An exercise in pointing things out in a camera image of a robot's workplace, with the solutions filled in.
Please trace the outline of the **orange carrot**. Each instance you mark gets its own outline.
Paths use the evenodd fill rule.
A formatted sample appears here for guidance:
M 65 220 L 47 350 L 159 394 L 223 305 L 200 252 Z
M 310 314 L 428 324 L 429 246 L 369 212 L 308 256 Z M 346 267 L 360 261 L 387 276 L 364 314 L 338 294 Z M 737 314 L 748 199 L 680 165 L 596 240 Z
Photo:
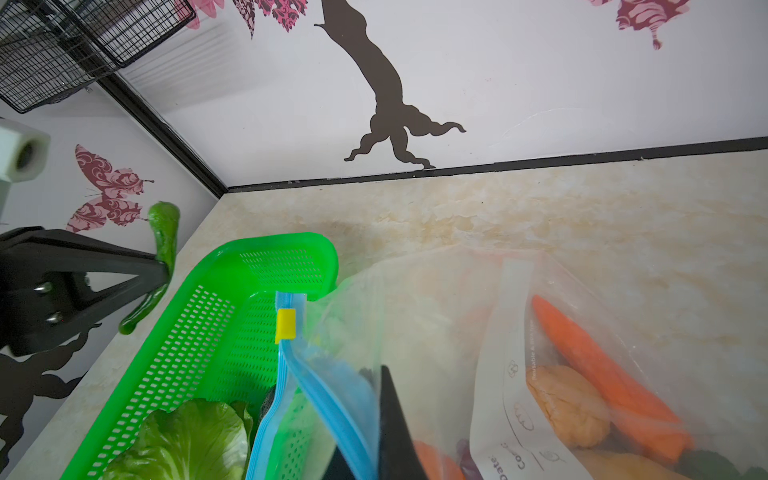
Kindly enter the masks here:
M 618 430 L 643 455 L 668 464 L 677 463 L 684 450 L 693 446 L 682 420 L 553 304 L 535 295 L 532 307 L 557 351 L 597 389 L 612 410 Z

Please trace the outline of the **napa cabbage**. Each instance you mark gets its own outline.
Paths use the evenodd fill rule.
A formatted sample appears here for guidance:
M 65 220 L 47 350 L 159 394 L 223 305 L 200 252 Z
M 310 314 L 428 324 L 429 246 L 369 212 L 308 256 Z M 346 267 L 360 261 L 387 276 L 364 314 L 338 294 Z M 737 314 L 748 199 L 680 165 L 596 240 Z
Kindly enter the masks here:
M 242 401 L 189 400 L 157 410 L 104 479 L 243 479 L 258 421 Z

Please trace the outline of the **orange small pumpkin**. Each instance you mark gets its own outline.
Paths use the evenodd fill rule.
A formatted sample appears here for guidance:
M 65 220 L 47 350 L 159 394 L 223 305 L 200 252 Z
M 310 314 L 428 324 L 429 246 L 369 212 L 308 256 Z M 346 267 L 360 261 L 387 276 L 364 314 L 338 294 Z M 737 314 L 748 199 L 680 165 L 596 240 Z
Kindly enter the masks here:
M 439 449 L 419 440 L 415 440 L 413 446 L 429 480 L 465 479 L 459 465 Z

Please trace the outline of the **green plastic basket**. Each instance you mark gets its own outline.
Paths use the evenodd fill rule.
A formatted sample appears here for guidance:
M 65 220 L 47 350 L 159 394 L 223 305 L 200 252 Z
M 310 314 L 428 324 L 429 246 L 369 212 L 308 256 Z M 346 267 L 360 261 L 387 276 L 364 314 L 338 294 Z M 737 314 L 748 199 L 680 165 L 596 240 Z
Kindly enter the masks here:
M 336 285 L 338 256 L 321 234 L 234 240 L 191 270 L 96 417 L 65 479 L 99 479 L 156 411 L 204 398 L 258 408 L 277 377 L 279 292 L 316 300 Z

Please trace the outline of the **clear zip top bag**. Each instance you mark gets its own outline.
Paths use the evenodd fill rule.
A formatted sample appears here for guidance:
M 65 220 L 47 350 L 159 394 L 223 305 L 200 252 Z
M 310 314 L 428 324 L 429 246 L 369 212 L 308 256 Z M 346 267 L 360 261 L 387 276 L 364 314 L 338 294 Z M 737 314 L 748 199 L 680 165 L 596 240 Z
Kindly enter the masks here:
M 677 463 L 643 455 L 609 407 L 611 431 L 597 446 L 557 438 L 526 372 L 571 366 L 539 324 L 535 295 L 682 420 L 693 446 Z M 375 397 L 388 366 L 413 442 L 458 464 L 457 442 L 467 439 L 483 479 L 593 479 L 576 450 L 643 456 L 688 479 L 767 475 L 767 359 L 745 331 L 724 345 L 623 322 L 543 253 L 415 254 L 373 265 L 316 300 L 278 293 L 275 306 L 278 378 L 250 479 L 325 479 L 337 446 L 320 417 L 320 374 L 330 364 L 370 374 Z

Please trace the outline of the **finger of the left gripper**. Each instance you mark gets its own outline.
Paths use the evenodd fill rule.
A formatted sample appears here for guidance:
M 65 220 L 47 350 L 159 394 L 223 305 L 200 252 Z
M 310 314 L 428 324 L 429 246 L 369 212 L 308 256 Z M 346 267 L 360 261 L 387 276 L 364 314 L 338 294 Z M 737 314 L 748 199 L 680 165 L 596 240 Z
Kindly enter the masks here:
M 169 280 L 149 253 L 61 229 L 3 233 L 1 346 L 15 356 L 50 350 Z

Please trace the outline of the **green chili pepper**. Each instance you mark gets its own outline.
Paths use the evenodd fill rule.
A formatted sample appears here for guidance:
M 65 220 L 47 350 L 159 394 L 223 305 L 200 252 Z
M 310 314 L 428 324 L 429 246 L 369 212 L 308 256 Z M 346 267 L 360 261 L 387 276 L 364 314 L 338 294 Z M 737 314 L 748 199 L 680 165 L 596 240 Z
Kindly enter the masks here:
M 148 211 L 148 223 L 152 230 L 156 254 L 155 260 L 162 263 L 167 271 L 165 283 L 149 293 L 119 324 L 122 335 L 131 334 L 138 324 L 147 317 L 165 295 L 172 279 L 176 257 L 180 223 L 180 209 L 170 202 L 157 202 Z

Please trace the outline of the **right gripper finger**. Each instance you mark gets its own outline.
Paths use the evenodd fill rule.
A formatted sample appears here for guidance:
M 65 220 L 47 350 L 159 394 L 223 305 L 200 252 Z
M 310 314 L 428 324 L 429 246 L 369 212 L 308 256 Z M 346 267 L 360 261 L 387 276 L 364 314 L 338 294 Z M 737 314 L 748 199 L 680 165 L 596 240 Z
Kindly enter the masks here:
M 379 396 L 371 375 L 344 364 L 320 374 L 320 417 L 337 441 L 325 479 L 425 479 L 388 366 L 380 369 Z

